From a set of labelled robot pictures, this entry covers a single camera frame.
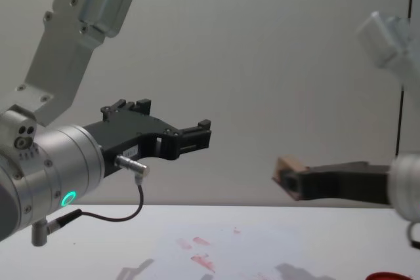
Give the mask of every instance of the green led ring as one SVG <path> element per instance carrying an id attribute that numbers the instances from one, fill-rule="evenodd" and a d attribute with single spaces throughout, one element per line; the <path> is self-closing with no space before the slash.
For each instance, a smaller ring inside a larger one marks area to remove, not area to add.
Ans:
<path id="1" fill-rule="evenodd" d="M 61 207 L 65 207 L 66 205 L 69 205 L 74 199 L 76 199 L 77 193 L 73 191 L 69 191 L 61 200 Z"/>

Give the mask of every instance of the red lid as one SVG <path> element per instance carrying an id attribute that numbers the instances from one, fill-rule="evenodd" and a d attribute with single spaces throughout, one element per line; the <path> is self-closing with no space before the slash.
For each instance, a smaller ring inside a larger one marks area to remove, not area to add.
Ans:
<path id="1" fill-rule="evenodd" d="M 378 272 L 370 275 L 366 280 L 413 280 L 413 278 L 406 277 L 405 275 L 398 275 L 391 272 Z"/>

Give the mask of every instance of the black cable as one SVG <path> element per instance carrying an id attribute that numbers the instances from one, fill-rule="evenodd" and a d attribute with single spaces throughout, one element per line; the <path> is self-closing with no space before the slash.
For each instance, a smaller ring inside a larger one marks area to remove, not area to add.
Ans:
<path id="1" fill-rule="evenodd" d="M 84 212 L 84 211 L 82 211 L 81 215 L 82 216 L 91 216 L 93 218 L 103 220 L 103 221 L 109 221 L 109 222 L 124 222 L 124 221 L 131 220 L 136 215 L 138 215 L 140 213 L 140 211 L 143 208 L 143 204 L 144 204 L 144 194 L 143 194 L 142 186 L 138 185 L 137 188 L 138 188 L 138 192 L 140 194 L 140 203 L 138 204 L 137 210 L 130 216 L 126 216 L 125 218 L 108 218 L 106 216 L 100 216 L 99 214 L 95 214 L 95 213 L 91 213 L 91 212 Z"/>

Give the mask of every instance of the white table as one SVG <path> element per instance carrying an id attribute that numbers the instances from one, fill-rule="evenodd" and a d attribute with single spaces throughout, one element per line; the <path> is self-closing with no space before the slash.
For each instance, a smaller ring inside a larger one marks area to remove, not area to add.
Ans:
<path id="1" fill-rule="evenodd" d="M 114 217 L 135 210 L 81 208 Z M 52 217 L 74 209 L 66 207 Z M 125 223 L 82 217 L 50 236 L 42 248 L 32 247 L 29 228 L 20 231 L 0 243 L 0 279 L 115 280 L 123 268 L 153 259 L 158 239 L 172 224 L 292 227 L 315 262 L 309 272 L 316 277 L 354 280 L 393 271 L 420 278 L 420 250 L 408 246 L 407 223 L 390 209 L 146 206 Z M 142 279 L 141 274 L 134 279 Z"/>

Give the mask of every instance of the robotic arm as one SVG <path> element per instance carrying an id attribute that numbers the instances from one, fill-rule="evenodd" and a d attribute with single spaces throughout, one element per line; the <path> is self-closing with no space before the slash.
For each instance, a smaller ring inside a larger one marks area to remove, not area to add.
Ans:
<path id="1" fill-rule="evenodd" d="M 374 12 L 358 30 L 358 38 L 378 68 L 390 70 L 420 107 L 420 44 L 407 19 Z M 273 179 L 295 200 L 340 198 L 393 206 L 410 221 L 408 237 L 420 249 L 411 230 L 420 223 L 420 155 L 399 155 L 388 167 L 354 162 L 306 167 L 292 157 L 278 159 Z"/>
<path id="2" fill-rule="evenodd" d="M 0 241 L 33 225 L 32 243 L 44 245 L 64 226 L 48 224 L 46 215 L 121 168 L 136 174 L 141 209 L 140 185 L 149 168 L 137 160 L 175 160 L 209 147 L 210 121 L 176 129 L 150 116 L 150 100 L 120 100 L 86 127 L 37 132 L 71 106 L 94 49 L 119 33 L 131 1 L 54 0 L 45 13 L 45 32 L 25 81 L 0 101 Z"/>

